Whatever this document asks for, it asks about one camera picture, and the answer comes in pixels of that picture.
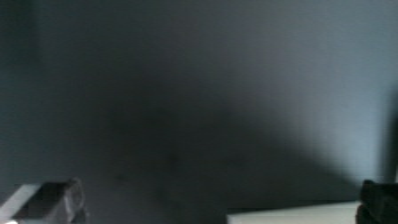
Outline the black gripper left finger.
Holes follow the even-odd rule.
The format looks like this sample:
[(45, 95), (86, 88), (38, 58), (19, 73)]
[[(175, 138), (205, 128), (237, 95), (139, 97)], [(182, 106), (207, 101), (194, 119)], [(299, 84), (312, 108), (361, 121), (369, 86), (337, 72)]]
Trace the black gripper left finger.
[(0, 204), (0, 224), (90, 224), (82, 181), (24, 184)]

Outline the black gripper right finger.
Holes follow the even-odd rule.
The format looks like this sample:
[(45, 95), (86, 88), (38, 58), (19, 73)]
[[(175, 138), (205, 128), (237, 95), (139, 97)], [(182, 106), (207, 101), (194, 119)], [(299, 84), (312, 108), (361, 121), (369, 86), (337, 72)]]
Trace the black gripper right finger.
[(363, 182), (356, 224), (398, 224), (398, 183)]

